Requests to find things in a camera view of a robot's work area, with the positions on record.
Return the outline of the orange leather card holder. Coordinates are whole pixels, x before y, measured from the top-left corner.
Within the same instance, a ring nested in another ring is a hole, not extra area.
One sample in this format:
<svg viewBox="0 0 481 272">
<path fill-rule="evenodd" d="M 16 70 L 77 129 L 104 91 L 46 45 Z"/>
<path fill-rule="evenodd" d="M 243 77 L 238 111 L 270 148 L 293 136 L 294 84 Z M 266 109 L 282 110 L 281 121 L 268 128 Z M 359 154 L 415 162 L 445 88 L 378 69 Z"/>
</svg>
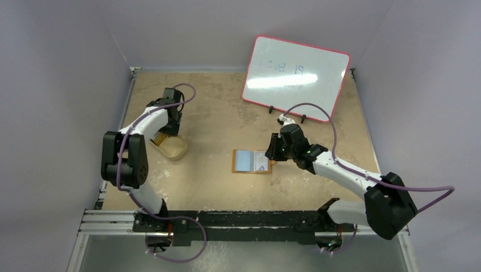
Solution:
<svg viewBox="0 0 481 272">
<path fill-rule="evenodd" d="M 231 171 L 232 173 L 250 173 L 250 174 L 270 174 L 272 173 L 272 166 L 274 161 L 270 161 L 270 168 L 268 172 L 254 172 L 252 157 L 254 151 L 266 151 L 266 150 L 233 150 L 233 162 Z"/>
</svg>

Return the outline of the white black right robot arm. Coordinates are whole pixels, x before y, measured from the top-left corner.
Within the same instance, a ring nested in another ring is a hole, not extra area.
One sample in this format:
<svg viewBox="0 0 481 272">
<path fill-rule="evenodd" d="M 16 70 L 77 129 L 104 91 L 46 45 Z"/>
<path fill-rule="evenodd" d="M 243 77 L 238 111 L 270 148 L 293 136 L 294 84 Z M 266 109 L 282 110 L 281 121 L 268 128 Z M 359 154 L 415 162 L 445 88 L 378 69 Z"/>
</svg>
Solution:
<svg viewBox="0 0 481 272">
<path fill-rule="evenodd" d="M 298 168 L 334 181 L 361 198 L 360 202 L 333 198 L 322 206 L 318 222 L 324 230 L 340 224 L 362 225 L 391 240 L 418 214 L 398 175 L 380 175 L 334 158 L 328 148 L 309 143 L 299 125 L 289 124 L 273 133 L 265 155 L 276 162 L 292 160 Z"/>
</svg>

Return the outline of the silver VIP card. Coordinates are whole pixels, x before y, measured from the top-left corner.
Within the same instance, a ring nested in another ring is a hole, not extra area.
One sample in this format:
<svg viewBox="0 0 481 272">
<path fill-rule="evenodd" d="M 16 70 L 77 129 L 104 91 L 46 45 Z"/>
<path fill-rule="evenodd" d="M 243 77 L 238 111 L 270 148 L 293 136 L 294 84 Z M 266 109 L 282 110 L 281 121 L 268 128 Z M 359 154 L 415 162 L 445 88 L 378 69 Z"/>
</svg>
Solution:
<svg viewBox="0 0 481 272">
<path fill-rule="evenodd" d="M 254 151 L 252 163 L 254 172 L 268 172 L 271 165 L 265 151 Z"/>
</svg>

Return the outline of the gold credit card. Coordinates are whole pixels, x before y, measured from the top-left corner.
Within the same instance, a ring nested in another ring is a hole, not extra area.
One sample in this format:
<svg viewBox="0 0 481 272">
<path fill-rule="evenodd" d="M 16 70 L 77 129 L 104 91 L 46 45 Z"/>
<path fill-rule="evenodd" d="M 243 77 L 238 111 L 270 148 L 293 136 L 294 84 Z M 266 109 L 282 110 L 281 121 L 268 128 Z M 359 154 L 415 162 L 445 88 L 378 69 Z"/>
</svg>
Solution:
<svg viewBox="0 0 481 272">
<path fill-rule="evenodd" d="M 167 134 L 158 133 L 158 134 L 152 139 L 152 142 L 153 142 L 156 146 L 160 146 L 167 137 L 168 137 Z"/>
</svg>

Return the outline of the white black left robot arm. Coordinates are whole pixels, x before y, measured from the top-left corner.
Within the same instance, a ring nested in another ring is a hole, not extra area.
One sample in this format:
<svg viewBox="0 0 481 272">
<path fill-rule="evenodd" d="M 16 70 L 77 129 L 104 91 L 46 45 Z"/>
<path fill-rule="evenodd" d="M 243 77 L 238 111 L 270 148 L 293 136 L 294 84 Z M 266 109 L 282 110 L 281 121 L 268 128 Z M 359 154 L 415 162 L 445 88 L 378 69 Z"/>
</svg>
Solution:
<svg viewBox="0 0 481 272">
<path fill-rule="evenodd" d="M 177 136 L 183 105 L 188 100 L 176 87 L 165 88 L 163 95 L 148 103 L 131 124 L 103 136 L 101 177 L 126 193 L 148 215 L 147 225 L 156 232 L 169 224 L 164 199 L 157 196 L 147 181 L 149 162 L 147 143 L 157 136 Z"/>
</svg>

